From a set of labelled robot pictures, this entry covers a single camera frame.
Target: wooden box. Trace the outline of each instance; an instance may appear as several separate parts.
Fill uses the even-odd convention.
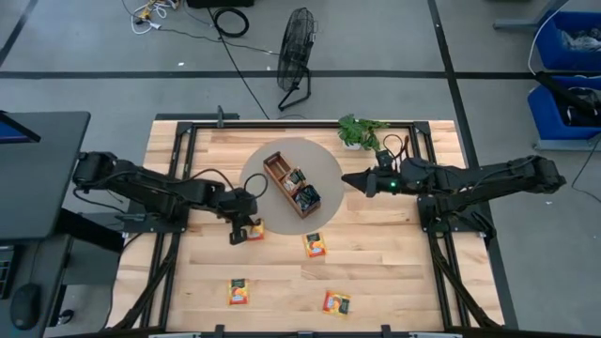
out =
[[[278,187],[278,189],[285,196],[285,199],[297,211],[297,213],[302,219],[311,215],[315,210],[321,207],[321,201],[319,201],[313,203],[309,208],[307,208],[303,212],[301,207],[299,207],[299,205],[295,202],[294,195],[296,194],[296,192],[306,187],[308,184],[305,180],[302,180],[297,184],[294,191],[292,192],[289,192],[284,187],[284,180],[290,173],[292,173],[294,167],[290,164],[289,161],[285,159],[285,157],[279,151],[266,158],[263,161],[263,167],[265,168],[265,171],[271,177],[275,185]]]

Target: computer mouse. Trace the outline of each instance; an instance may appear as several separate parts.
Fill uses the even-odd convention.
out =
[[[25,284],[19,287],[10,301],[10,320],[19,330],[30,330],[38,324],[39,285]]]

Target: fan stand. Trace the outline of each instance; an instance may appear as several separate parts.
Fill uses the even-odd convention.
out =
[[[280,104],[278,104],[278,108],[280,108],[280,112],[283,112],[284,109],[290,108],[291,106],[301,103],[304,100],[309,99],[309,97],[311,96],[311,71],[308,68],[304,68],[304,72],[307,74],[307,95],[304,96],[304,98],[300,98],[298,100],[295,100],[294,102],[290,102],[287,105],[284,105],[284,102],[286,100],[288,100],[288,98],[290,97],[290,95],[295,91],[295,90],[299,90],[300,88],[296,85],[294,87],[292,87],[290,90],[288,90],[288,94],[286,94],[284,96],[284,98],[282,99],[282,101],[280,102]]]

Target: orange snack bag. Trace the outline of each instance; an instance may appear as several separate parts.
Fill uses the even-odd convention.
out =
[[[265,238],[265,222],[259,220],[260,224],[251,227],[246,240],[261,240]]]
[[[302,239],[304,240],[304,249],[309,257],[326,254],[326,243],[320,233],[305,235]]]
[[[229,282],[227,297],[230,305],[248,304],[248,281],[235,279]]]
[[[350,296],[326,292],[326,299],[323,301],[323,312],[331,315],[348,315],[350,306]]]

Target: round gray tray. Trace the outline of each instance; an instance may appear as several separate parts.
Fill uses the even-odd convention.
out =
[[[284,193],[265,172],[263,160],[280,151],[295,168],[299,167],[321,196],[321,207],[304,220],[286,200]],[[345,192],[340,179],[342,170],[338,161],[324,147],[303,138],[284,138],[260,147],[244,164],[240,182],[254,173],[263,173],[269,186],[263,196],[257,199],[257,217],[265,221],[265,227],[282,235],[300,235],[315,232],[325,225],[338,211]],[[259,194],[264,187],[261,177],[253,178],[248,191]]]

